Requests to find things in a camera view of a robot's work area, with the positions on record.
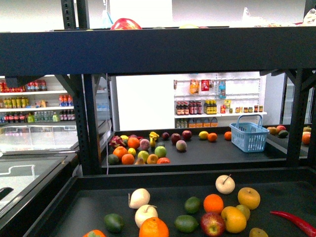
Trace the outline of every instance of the lime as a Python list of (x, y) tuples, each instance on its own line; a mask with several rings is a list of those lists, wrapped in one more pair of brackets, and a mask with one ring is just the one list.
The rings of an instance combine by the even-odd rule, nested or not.
[(207, 139), (208, 132), (202, 131), (198, 134), (198, 136), (200, 137), (200, 139)]
[(167, 149), (163, 146), (156, 147), (155, 155), (158, 156), (158, 158), (166, 157)]
[(123, 218), (115, 213), (106, 215), (104, 223), (107, 230), (112, 233), (120, 233), (124, 227)]
[(198, 227), (198, 221), (193, 216), (181, 215), (176, 218), (174, 225), (180, 232), (192, 233)]
[(197, 197), (190, 197), (184, 203), (184, 208), (186, 212), (189, 214), (197, 213), (200, 207), (201, 207), (201, 200)]
[(136, 150), (134, 148), (129, 148), (127, 152), (133, 156), (136, 156)]
[(109, 165), (114, 165), (119, 163), (119, 157), (114, 154), (108, 155), (108, 164)]

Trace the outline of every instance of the white shelving unit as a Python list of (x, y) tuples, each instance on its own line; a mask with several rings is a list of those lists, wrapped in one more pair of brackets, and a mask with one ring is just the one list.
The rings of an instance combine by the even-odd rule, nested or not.
[[(213, 87), (208, 91), (202, 91), (199, 85), (198, 94), (190, 94), (190, 80), (203, 79), (212, 80)], [(219, 82), (226, 83), (226, 98), (220, 98)], [(231, 73), (208, 73), (208, 74), (183, 74), (177, 78), (177, 88), (174, 90), (174, 108), (178, 101), (203, 101), (216, 100), (217, 114), (214, 115), (174, 115), (175, 124), (177, 119), (213, 118), (219, 120), (220, 126), (228, 126), (231, 122), (236, 122), (241, 115), (266, 115), (267, 112), (260, 113), (220, 113), (220, 107), (225, 100), (231, 100), (231, 108), (253, 107), (254, 105), (264, 105), (266, 78), (261, 77), (259, 72), (231, 72)], [(256, 122), (257, 116), (247, 117), (252, 122)]]

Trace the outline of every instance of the shelf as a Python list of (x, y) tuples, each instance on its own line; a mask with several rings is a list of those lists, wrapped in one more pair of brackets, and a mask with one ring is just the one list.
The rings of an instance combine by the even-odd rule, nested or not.
[(209, 117), (233, 117), (233, 116), (240, 116), (240, 115), (266, 115), (267, 112), (260, 112), (260, 113), (232, 113), (232, 114), (215, 114), (215, 115), (175, 115), (175, 119), (188, 119), (188, 118), (209, 118)]
[(67, 106), (67, 107), (60, 107), (60, 106), (54, 106), (54, 107), (45, 107), (45, 108), (15, 108), (15, 109), (0, 109), (0, 113), (3, 112), (15, 112), (15, 111), (49, 111), (49, 110), (73, 110), (73, 106)]
[(40, 95), (40, 94), (65, 94), (66, 90), (48, 90), (48, 91), (30, 91), (30, 92), (12, 92), (12, 93), (0, 93), (0, 96), (10, 95)]

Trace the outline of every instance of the shopping basket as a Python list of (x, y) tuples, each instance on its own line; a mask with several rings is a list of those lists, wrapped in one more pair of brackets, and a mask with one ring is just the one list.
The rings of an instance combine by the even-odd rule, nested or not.
[[(242, 117), (259, 116), (258, 124), (252, 122), (239, 122)], [(237, 123), (229, 125), (232, 129), (232, 143), (243, 152), (262, 152), (265, 149), (269, 130), (262, 127), (261, 115), (241, 115)]]

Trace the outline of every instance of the display counter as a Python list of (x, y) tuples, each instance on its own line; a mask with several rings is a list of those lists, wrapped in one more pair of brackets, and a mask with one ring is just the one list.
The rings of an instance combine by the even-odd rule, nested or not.
[[(232, 174), (236, 187), (228, 195), (215, 188), (216, 178)], [(149, 174), (121, 174), (71, 178), (45, 212), (25, 234), (26, 237), (81, 237), (94, 230), (102, 230), (107, 237), (138, 237), (136, 210), (128, 207), (128, 193), (145, 188), (151, 195), (150, 204), (157, 206), (158, 217), (169, 228), (171, 237), (204, 237), (200, 226), (191, 234), (179, 232), (174, 221), (184, 215), (185, 201), (196, 196), (204, 200), (209, 194), (219, 194), (224, 206), (238, 205), (237, 194), (243, 187), (252, 187), (261, 196), (259, 206), (251, 211), (246, 229), (237, 235), (224, 232), (223, 237), (248, 237), (258, 227), (269, 236), (302, 237), (303, 232), (289, 221), (270, 214), (282, 210), (295, 214), (316, 226), (316, 172), (300, 168), (264, 168), (218, 171), (171, 172)], [(120, 215), (124, 227), (120, 234), (106, 230), (104, 216)], [(205, 213), (201, 207), (193, 216), (199, 221)]]

